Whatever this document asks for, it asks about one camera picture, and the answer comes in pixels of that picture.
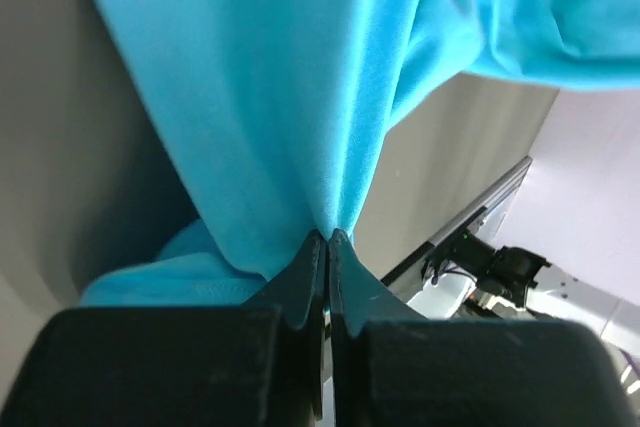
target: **gray wall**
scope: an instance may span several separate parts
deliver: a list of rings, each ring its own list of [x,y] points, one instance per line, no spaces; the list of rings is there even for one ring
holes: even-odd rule
[[[459,75],[385,139],[356,250],[384,275],[522,159],[556,91]]]
[[[43,319],[193,215],[91,1],[0,0],[0,399]]]

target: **white wall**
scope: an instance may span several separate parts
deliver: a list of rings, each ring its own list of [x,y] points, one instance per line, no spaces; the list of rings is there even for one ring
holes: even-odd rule
[[[640,305],[640,91],[561,92],[498,232]]]

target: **blue cloth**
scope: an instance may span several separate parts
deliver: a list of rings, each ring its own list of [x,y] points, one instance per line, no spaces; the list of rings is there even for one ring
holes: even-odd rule
[[[352,232],[386,132],[461,71],[638,85],[638,0],[95,0],[202,218],[85,305],[246,299]]]

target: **cable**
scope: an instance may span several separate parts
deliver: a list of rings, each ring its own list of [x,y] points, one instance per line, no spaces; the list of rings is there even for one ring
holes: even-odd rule
[[[477,280],[471,274],[460,271],[460,270],[449,268],[449,269],[441,270],[440,272],[435,272],[431,277],[431,285],[438,285],[438,281],[440,280],[440,277],[446,274],[461,275],[463,277],[466,277],[467,279],[470,279],[474,284],[477,282]]]

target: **gray surface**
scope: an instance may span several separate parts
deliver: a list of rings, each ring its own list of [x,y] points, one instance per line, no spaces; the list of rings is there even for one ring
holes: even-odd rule
[[[0,399],[44,319],[192,214],[90,0],[0,0]]]
[[[384,275],[529,151],[556,91],[460,75],[385,140],[356,250]]]
[[[0,399],[42,322],[193,215],[89,0],[0,0]],[[554,93],[458,77],[389,136],[356,229],[378,275],[528,150]]]

